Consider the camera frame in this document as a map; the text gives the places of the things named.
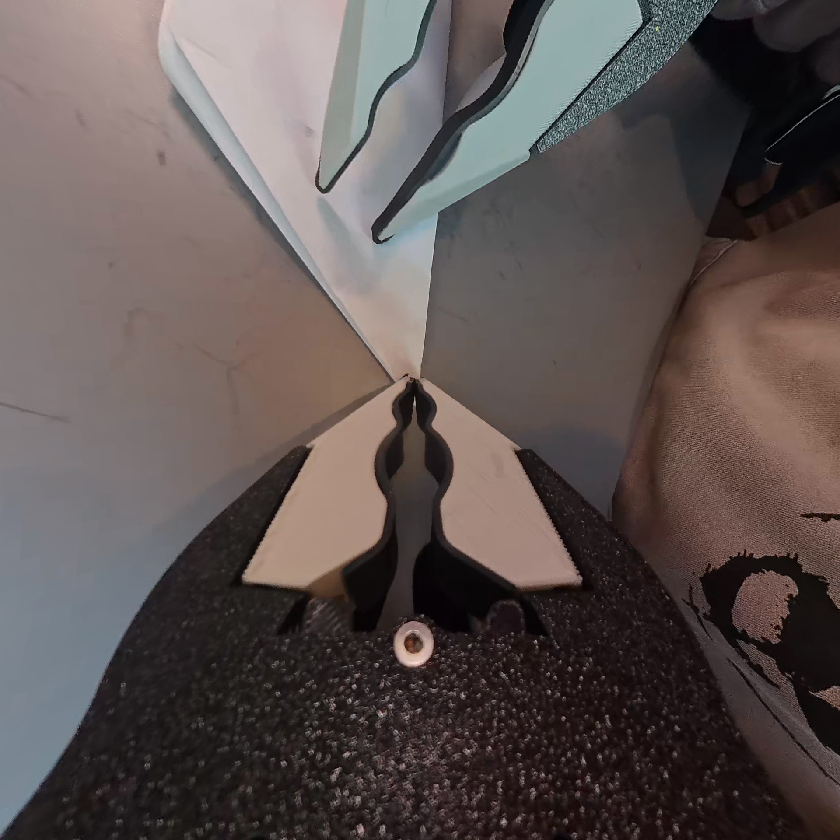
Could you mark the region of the white paper sheet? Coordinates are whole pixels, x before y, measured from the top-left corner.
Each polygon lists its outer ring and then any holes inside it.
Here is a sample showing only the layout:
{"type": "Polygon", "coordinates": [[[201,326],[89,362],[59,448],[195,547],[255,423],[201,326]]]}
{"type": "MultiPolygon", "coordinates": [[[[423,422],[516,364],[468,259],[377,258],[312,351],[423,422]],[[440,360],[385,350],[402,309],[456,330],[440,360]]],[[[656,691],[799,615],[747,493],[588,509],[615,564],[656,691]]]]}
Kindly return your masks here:
{"type": "Polygon", "coordinates": [[[332,302],[394,379],[421,374],[437,218],[378,245],[371,226],[441,127],[451,2],[372,137],[315,185],[345,2],[165,2],[163,69],[332,302]]]}

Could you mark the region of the grey desk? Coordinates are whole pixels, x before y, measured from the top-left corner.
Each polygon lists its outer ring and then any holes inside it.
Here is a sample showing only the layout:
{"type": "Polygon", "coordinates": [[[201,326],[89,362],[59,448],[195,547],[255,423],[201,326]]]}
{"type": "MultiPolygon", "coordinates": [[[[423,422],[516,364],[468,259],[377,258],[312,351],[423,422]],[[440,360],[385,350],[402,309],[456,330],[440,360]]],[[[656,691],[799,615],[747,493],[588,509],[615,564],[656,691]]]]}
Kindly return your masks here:
{"type": "MultiPolygon", "coordinates": [[[[2,2],[2,828],[177,554],[387,376],[171,88],[161,2],[2,2]]],[[[608,513],[746,112],[688,45],[439,217],[423,374],[608,513]]]]}

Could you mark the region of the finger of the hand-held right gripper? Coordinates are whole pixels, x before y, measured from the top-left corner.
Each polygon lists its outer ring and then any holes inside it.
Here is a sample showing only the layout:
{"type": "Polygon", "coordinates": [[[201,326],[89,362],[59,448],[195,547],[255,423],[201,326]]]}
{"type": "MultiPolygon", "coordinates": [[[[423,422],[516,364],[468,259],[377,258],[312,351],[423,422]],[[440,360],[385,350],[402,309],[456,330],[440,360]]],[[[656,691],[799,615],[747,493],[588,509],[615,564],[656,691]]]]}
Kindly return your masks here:
{"type": "Polygon", "coordinates": [[[346,4],[315,181],[320,193],[329,193],[361,152],[385,93],[417,63],[436,4],[346,4]]]}
{"type": "Polygon", "coordinates": [[[381,244],[525,162],[644,23],[636,1],[514,2],[476,80],[372,225],[381,244]]]}

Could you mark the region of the beige printed hoodie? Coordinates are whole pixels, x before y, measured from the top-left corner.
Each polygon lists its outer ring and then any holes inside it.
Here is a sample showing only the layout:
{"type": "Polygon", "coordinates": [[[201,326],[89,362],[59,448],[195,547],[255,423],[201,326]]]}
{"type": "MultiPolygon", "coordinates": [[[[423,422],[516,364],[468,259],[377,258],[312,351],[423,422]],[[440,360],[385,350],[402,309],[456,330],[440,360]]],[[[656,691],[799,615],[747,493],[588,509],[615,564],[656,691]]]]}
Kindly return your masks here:
{"type": "Polygon", "coordinates": [[[783,784],[838,787],[838,204],[687,291],[613,514],[783,784]]]}

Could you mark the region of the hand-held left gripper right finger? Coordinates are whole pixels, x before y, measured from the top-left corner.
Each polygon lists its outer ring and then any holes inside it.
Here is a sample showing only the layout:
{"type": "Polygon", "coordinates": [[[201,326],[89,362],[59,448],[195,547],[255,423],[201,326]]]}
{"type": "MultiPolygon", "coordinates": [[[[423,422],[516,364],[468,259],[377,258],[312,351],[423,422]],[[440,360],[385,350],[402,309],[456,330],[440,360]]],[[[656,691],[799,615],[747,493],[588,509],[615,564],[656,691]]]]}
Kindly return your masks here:
{"type": "Polygon", "coordinates": [[[449,632],[545,632],[529,594],[582,578],[519,447],[430,381],[416,383],[415,406],[438,488],[414,612],[449,632]]]}

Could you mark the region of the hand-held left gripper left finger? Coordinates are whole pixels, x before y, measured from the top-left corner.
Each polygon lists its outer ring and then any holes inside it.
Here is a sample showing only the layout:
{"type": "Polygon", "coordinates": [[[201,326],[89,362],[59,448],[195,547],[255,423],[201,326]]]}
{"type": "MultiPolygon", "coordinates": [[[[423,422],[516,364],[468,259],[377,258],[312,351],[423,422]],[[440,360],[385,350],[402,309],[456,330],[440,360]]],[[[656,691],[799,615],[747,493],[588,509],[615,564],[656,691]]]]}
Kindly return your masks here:
{"type": "Polygon", "coordinates": [[[396,574],[392,478],[414,395],[405,377],[311,441],[243,584],[345,602],[352,629],[376,628],[396,574]]]}

